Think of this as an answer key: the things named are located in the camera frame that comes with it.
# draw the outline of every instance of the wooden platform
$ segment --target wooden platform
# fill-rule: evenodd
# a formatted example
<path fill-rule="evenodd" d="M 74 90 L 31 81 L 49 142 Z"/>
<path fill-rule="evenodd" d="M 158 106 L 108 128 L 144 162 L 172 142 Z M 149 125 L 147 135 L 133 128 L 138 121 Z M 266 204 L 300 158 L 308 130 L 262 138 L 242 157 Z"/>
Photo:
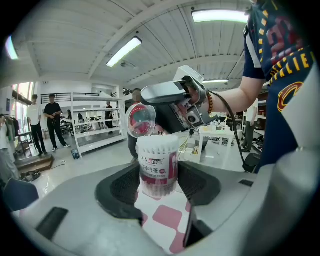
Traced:
<path fill-rule="evenodd" d="M 17 160 L 15 161 L 15 165 L 20 173 L 26 173 L 30 171 L 43 172 L 51 169 L 54 160 L 54 157 L 51 154 L 48 154 Z"/>

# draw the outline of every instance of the product label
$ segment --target product label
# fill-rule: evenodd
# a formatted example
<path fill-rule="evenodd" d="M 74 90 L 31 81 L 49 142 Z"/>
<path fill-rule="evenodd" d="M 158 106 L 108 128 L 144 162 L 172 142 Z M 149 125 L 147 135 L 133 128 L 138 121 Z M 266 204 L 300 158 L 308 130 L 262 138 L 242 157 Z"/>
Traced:
<path fill-rule="evenodd" d="M 177 180 L 177 152 L 171 154 L 139 153 L 141 178 L 150 184 L 167 184 Z"/>

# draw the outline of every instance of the jersey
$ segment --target jersey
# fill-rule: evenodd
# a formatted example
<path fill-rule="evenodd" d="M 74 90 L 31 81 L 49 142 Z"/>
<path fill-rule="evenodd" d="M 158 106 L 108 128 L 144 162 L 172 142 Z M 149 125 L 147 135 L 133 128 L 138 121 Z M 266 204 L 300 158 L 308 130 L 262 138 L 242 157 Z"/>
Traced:
<path fill-rule="evenodd" d="M 261 166 L 274 164 L 298 147 L 282 111 L 304 84 L 315 57 L 276 0 L 259 1 L 252 6 L 245 37 L 251 39 L 254 52 L 247 38 L 243 76 L 269 81 L 259 171 Z"/>

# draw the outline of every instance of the table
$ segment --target table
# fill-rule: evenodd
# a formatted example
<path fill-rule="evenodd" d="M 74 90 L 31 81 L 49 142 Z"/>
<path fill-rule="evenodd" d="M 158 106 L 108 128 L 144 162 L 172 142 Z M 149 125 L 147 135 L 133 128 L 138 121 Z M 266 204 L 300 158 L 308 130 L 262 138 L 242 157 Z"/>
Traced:
<path fill-rule="evenodd" d="M 73 137 L 74 135 L 74 130 L 72 128 L 72 122 L 69 122 L 67 124 L 63 124 L 63 125 L 60 125 L 60 128 L 61 128 L 61 132 L 64 134 L 64 131 L 68 131 L 70 132 L 71 134 L 71 137 Z"/>
<path fill-rule="evenodd" d="M 218 137 L 218 138 L 226 138 L 228 139 L 228 144 L 227 144 L 227 148 L 226 148 L 226 153 L 224 156 L 224 160 L 222 163 L 222 169 L 226 169 L 226 164 L 227 164 L 227 160 L 230 154 L 230 149 L 231 149 L 231 144 L 232 144 L 232 140 L 235 137 L 235 134 L 233 131 L 223 131 L 221 130 L 212 130 L 211 126 L 207 126 L 207 127 L 201 127 L 199 129 L 199 135 L 200 135 L 200 141 L 199 141 L 199 153 L 197 155 L 197 157 L 195 157 L 195 163 L 200 163 L 200 159 L 201 159 L 201 153 L 202 153 L 202 146 L 204 143 L 204 137 Z M 220 155 L 220 150 L 222 147 L 222 139 L 220 139 L 220 144 L 219 144 L 219 151 L 218 151 L 218 155 Z"/>

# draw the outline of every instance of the container lid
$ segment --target container lid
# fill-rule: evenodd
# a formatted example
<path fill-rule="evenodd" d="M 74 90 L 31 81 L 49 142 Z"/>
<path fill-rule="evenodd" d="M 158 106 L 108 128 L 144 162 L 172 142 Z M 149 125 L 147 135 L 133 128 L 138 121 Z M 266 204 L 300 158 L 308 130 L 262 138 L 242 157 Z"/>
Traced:
<path fill-rule="evenodd" d="M 138 103 L 126 112 L 128 133 L 135 138 L 153 134 L 156 126 L 156 110 L 153 106 Z"/>
<path fill-rule="evenodd" d="M 172 134 L 139 137 L 137 147 L 139 152 L 171 153 L 179 150 L 179 138 Z"/>

